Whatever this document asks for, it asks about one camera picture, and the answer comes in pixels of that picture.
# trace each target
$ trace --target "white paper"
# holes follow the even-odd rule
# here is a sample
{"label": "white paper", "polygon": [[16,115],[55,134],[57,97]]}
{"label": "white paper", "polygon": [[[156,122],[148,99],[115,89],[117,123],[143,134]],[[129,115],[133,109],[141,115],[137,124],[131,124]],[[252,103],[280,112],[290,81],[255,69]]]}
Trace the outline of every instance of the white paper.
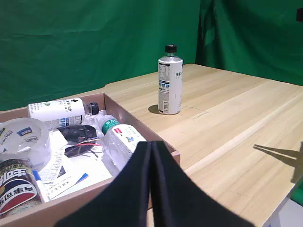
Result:
{"label": "white paper", "polygon": [[73,187],[85,174],[79,166],[75,166],[65,155],[62,158],[61,172],[53,181],[43,181],[46,194],[50,200]]}
{"label": "white paper", "polygon": [[81,169],[88,174],[88,177],[69,188],[56,198],[76,192],[80,189],[89,187],[112,177],[102,161],[102,147],[94,146],[91,150],[94,151],[98,157],[96,157],[92,152],[88,151],[82,155],[70,158],[75,166],[80,166]]}

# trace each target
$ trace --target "green backdrop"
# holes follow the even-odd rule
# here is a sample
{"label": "green backdrop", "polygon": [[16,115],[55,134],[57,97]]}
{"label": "green backdrop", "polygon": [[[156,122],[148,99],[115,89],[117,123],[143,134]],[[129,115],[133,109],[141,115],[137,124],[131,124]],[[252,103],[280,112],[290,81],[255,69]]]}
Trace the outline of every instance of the green backdrop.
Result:
{"label": "green backdrop", "polygon": [[0,0],[0,110],[198,63],[303,85],[301,0]]}
{"label": "green backdrop", "polygon": [[195,63],[200,0],[0,0],[0,110]]}
{"label": "green backdrop", "polygon": [[197,63],[303,85],[302,0],[201,0]]}

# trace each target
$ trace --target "black object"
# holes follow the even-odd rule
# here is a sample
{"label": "black object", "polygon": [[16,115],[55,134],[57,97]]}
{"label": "black object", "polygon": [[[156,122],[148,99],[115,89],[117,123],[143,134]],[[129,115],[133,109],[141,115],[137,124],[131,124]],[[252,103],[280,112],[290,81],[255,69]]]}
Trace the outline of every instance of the black object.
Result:
{"label": "black object", "polygon": [[[61,127],[58,130],[62,133],[67,141],[80,143],[97,136],[96,129],[90,125],[74,125],[68,127]],[[72,146],[65,149],[67,157],[74,157],[89,151],[93,145],[86,146]]]}
{"label": "black object", "polygon": [[303,8],[297,10],[297,21],[303,22]]}
{"label": "black object", "polygon": [[89,103],[91,107],[92,115],[97,115],[99,113],[99,105],[98,103]]}
{"label": "black object", "polygon": [[169,44],[165,46],[165,52],[166,53],[176,53],[177,52],[177,46],[173,44]]}
{"label": "black object", "polygon": [[164,142],[140,142],[115,180],[56,227],[146,227],[151,188],[155,227],[252,227],[201,191]]}

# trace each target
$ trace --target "barcode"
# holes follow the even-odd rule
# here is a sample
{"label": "barcode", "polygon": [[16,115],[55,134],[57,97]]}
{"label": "barcode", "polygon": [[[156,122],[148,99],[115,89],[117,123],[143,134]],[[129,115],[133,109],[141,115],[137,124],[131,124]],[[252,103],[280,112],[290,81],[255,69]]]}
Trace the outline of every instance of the barcode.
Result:
{"label": "barcode", "polygon": [[163,110],[166,111],[166,112],[169,110],[169,103],[168,102],[165,102],[165,101],[163,102]]}

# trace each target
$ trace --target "red wire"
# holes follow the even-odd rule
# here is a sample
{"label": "red wire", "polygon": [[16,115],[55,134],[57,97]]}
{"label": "red wire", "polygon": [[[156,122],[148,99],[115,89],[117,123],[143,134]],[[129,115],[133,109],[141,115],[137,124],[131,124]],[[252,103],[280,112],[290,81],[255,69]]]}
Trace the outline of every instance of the red wire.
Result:
{"label": "red wire", "polygon": [[76,144],[75,146],[85,146],[85,145],[93,145],[93,146],[100,146],[100,147],[103,146],[103,145],[97,144],[97,143],[80,143],[80,144]]}

